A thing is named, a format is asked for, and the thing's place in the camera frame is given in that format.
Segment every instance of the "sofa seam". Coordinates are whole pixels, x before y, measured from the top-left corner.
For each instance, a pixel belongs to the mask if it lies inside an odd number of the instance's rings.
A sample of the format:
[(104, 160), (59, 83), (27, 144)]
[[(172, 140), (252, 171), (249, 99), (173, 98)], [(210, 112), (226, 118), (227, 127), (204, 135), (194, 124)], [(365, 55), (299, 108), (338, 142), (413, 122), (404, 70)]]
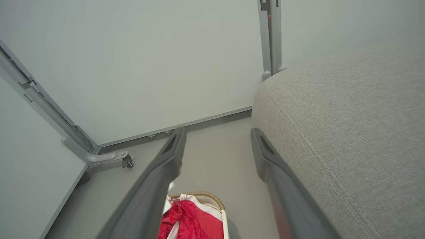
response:
[[(332, 179), (331, 175), (329, 173), (325, 173), (322, 168), (327, 171), (325, 169), (325, 167), (323, 166), (322, 163), (320, 163), (322, 165), (322, 167), (320, 167), (320, 165), (317, 163), (320, 160), (325, 164), (325, 166), (328, 168), (328, 171), (334, 176), (334, 178), (338, 181), (338, 183), (341, 185), (341, 187), (344, 189), (344, 191), (346, 192), (346, 194), (349, 196), (349, 198), (351, 199), (351, 201), (356, 205), (356, 207), (353, 207), (353, 210), (355, 211), (355, 213), (358, 215), (358, 212), (356, 211), (356, 209), (358, 211), (361, 212), (361, 214), (363, 215), (363, 217), (367, 220), (367, 222), (369, 223), (369, 225), (373, 228), (373, 230), (375, 231), (375, 233), (381, 237), (379, 235), (379, 233), (376, 231), (376, 229), (372, 226), (372, 224), (370, 223), (370, 221), (367, 219), (367, 217), (362, 213), (362, 211), (359, 209), (358, 205), (354, 202), (354, 200), (351, 198), (351, 196), (348, 194), (348, 192), (345, 190), (345, 188), (342, 186), (342, 184), (340, 183), (340, 181), (338, 180), (338, 178), (335, 176), (335, 174), (331, 171), (331, 169), (327, 166), (327, 164), (323, 161), (323, 159), (321, 159), (321, 157), (318, 155), (318, 153), (316, 152), (316, 150), (314, 150), (314, 148), (311, 146), (311, 144), (308, 142), (308, 140), (305, 138), (305, 135), (300, 131), (300, 129), (291, 121), (291, 119), (285, 114), (285, 112), (282, 110), (282, 108), (273, 100), (273, 98), (270, 96), (269, 92), (267, 91), (267, 89), (263, 86), (264, 91), (266, 92), (267, 96), (272, 100), (272, 102), (277, 106), (277, 108), (281, 111), (281, 113), (284, 115), (285, 120), (288, 122), (288, 124), (291, 126), (291, 130), (292, 132), (297, 136), (298, 140), (302, 143), (303, 147), (305, 148), (305, 150), (310, 154), (310, 157), (314, 160), (314, 162), (318, 165), (320, 171), (322, 171), (322, 173), (324, 174), (324, 176), (326, 177), (326, 179), (331, 183), (331, 186), (333, 187), (333, 189), (335, 190), (335, 192), (337, 193), (337, 195), (340, 197), (341, 201), (346, 205), (346, 207), (348, 208), (348, 210), (350, 211), (350, 213), (353, 215), (354, 219), (357, 221), (357, 223), (359, 224), (359, 226), (362, 228), (363, 232), (366, 234), (366, 236), (370, 239), (368, 233), (365, 231), (365, 229), (363, 228), (362, 224), (360, 223), (360, 221), (357, 219), (357, 217), (354, 215), (354, 213), (352, 212), (352, 210), (350, 209), (350, 207), (347, 205), (347, 203), (345, 202), (345, 200), (341, 197), (341, 195), (338, 193), (338, 191), (336, 190), (336, 187), (333, 185), (332, 181), (330, 179)], [(311, 154), (311, 151), (313, 151), (316, 153), (314, 157)], [(346, 195), (344, 195), (343, 191), (341, 189), (339, 189), (341, 191), (341, 194), (343, 195), (343, 197), (346, 199), (346, 201), (348, 201), (349, 204), (351, 204), (349, 202), (349, 199), (347, 198)]]

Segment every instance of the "caster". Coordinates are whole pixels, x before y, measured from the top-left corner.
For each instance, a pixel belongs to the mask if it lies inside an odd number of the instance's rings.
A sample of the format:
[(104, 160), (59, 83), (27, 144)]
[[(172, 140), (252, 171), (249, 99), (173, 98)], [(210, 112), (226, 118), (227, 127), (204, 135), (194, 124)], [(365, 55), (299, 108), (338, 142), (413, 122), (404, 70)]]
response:
[(131, 159), (131, 156), (127, 155), (125, 158), (122, 159), (121, 168), (132, 168), (132, 167), (133, 167), (133, 161)]

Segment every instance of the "gray floor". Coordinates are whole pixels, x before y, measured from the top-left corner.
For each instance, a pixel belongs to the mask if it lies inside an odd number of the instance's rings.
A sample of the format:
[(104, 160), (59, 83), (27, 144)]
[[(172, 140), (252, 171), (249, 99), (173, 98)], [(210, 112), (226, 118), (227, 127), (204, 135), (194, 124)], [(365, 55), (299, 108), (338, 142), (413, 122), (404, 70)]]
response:
[[(278, 238), (266, 185), (255, 171), (250, 129), (245, 118), (188, 132), (182, 172), (170, 193), (209, 191), (222, 200), (241, 238)], [(119, 162), (90, 168), (91, 180), (72, 193), (47, 238), (94, 238), (165, 141), (125, 149), (132, 169)]]

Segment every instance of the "white partition panel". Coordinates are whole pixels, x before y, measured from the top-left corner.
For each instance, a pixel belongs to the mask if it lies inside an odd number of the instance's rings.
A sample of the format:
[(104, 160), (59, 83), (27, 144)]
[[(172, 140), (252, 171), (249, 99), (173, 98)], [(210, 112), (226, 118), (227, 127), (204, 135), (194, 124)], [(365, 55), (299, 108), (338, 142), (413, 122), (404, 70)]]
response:
[(282, 65), (425, 29), (423, 0), (280, 0)]
[(86, 164), (2, 76), (0, 238), (44, 238)]
[(256, 1), (6, 0), (0, 39), (102, 145), (252, 105)]

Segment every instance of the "gray sofa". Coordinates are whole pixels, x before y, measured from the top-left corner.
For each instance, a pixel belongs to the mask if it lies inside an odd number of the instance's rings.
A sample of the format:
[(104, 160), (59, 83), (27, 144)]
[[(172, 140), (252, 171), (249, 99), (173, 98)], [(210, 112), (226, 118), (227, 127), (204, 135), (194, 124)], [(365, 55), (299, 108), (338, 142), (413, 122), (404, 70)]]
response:
[(424, 36), (284, 70), (252, 118), (341, 237), (425, 237)]

